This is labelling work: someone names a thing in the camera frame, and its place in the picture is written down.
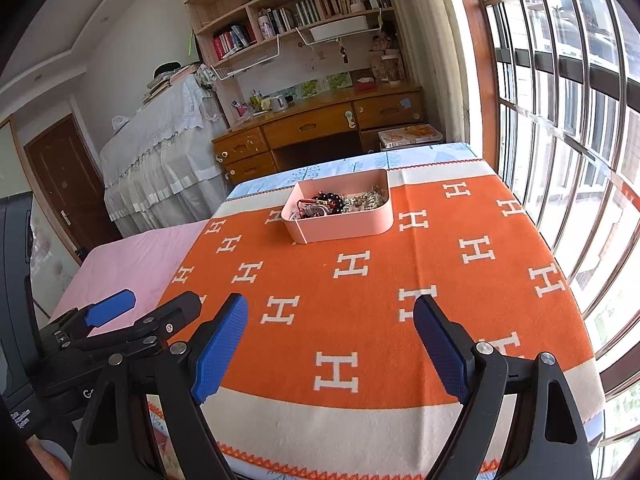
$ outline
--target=mug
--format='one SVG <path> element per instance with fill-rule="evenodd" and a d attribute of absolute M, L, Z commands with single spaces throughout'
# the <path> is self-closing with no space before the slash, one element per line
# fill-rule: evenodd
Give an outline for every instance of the mug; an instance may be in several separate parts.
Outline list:
<path fill-rule="evenodd" d="M 282 95 L 276 95 L 276 97 L 271 98 L 271 109 L 274 112 L 281 112 L 289 108 L 289 103 Z"/>

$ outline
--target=screw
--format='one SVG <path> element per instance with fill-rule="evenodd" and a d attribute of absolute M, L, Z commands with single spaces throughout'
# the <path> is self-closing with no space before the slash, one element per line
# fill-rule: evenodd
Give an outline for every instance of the screw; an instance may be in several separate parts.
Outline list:
<path fill-rule="evenodd" d="M 122 354 L 111 354 L 108 362 L 111 366 L 118 366 L 122 362 Z"/>
<path fill-rule="evenodd" d="M 476 350 L 478 350 L 483 355 L 491 355 L 492 353 L 494 353 L 494 347 L 492 347 L 485 341 L 476 343 Z"/>
<path fill-rule="evenodd" d="M 187 343 L 178 341 L 169 347 L 169 352 L 173 355 L 182 355 L 187 351 Z"/>
<path fill-rule="evenodd" d="M 553 355 L 550 354 L 549 352 L 542 352 L 542 354 L 540 354 L 540 360 L 545 365 L 554 365 L 554 364 L 556 364 L 556 358 L 553 357 Z"/>

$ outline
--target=pink plastic tray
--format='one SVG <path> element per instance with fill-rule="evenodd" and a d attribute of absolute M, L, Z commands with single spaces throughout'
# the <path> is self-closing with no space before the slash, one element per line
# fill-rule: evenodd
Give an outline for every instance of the pink plastic tray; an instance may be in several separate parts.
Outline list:
<path fill-rule="evenodd" d="M 296 206 L 298 200 L 302 198 L 312 198 L 319 192 L 344 195 L 364 193 L 371 190 L 373 185 L 378 186 L 386 196 L 386 202 L 377 209 L 290 220 L 293 213 L 298 210 Z M 294 186 L 282 209 L 282 218 L 291 238 L 299 244 L 377 235 L 388 231 L 394 224 L 394 213 L 386 170 L 361 171 L 316 180 L 302 180 Z"/>

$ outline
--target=white wire rack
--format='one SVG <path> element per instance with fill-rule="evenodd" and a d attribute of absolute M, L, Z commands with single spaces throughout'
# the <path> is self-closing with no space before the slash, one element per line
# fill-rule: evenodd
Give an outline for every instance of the white wire rack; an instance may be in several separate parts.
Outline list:
<path fill-rule="evenodd" d="M 280 55 L 280 35 L 279 34 L 277 36 L 276 43 L 278 45 L 278 51 L 274 56 L 270 56 L 270 57 L 267 57 L 265 59 L 261 59 L 260 61 L 257 61 L 255 63 L 249 65 L 249 66 L 245 66 L 244 68 L 238 68 L 236 70 L 229 71 L 229 70 L 227 70 L 225 68 L 216 69 L 213 66 L 211 67 L 211 69 L 213 70 L 213 73 L 216 75 L 216 77 L 218 78 L 219 81 L 224 81 L 225 79 L 229 79 L 229 78 L 231 78 L 231 77 L 233 77 L 233 76 L 235 76 L 235 75 L 237 75 L 237 74 L 239 74 L 241 72 L 245 72 L 245 71 L 253 68 L 254 66 L 258 66 L 260 64 L 267 63 L 268 61 L 276 59 Z"/>
<path fill-rule="evenodd" d="M 296 31 L 300 35 L 300 38 L 302 38 L 302 41 L 305 42 L 306 46 L 313 46 L 319 43 L 327 43 L 329 41 L 337 41 L 338 43 L 340 43 L 340 40 L 342 38 L 346 38 L 347 36 L 354 36 L 355 34 L 365 34 L 367 32 L 380 32 L 380 30 L 382 30 L 382 10 L 383 9 L 380 9 L 380 12 L 378 13 L 378 26 L 376 28 L 368 28 L 367 30 L 357 30 L 356 32 L 340 34 L 338 36 L 334 36 L 332 38 L 326 38 L 325 40 L 320 40 L 320 41 L 307 41 L 307 38 L 305 37 L 304 34 L 302 34 L 302 31 L 299 28 L 296 27 Z M 350 18 L 353 18 L 353 16 L 347 16 L 345 19 L 348 20 Z"/>

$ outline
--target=desk drawer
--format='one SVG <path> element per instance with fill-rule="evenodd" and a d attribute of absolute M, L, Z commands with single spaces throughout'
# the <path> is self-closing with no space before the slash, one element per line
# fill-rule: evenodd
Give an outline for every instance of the desk drawer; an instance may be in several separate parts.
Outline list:
<path fill-rule="evenodd" d="M 240 184 L 245 180 L 252 180 L 260 176 L 277 173 L 276 164 L 271 152 L 250 156 L 231 164 L 225 164 L 229 179 L 234 184 Z"/>
<path fill-rule="evenodd" d="M 353 102 L 353 108 L 363 130 L 424 120 L 420 92 L 360 99 Z"/>
<path fill-rule="evenodd" d="M 265 124 L 262 129 L 273 150 L 305 140 L 356 130 L 357 127 L 351 103 L 342 103 L 273 121 Z"/>
<path fill-rule="evenodd" d="M 252 128 L 231 137 L 214 140 L 213 147 L 218 161 L 225 165 L 269 151 L 260 128 Z"/>

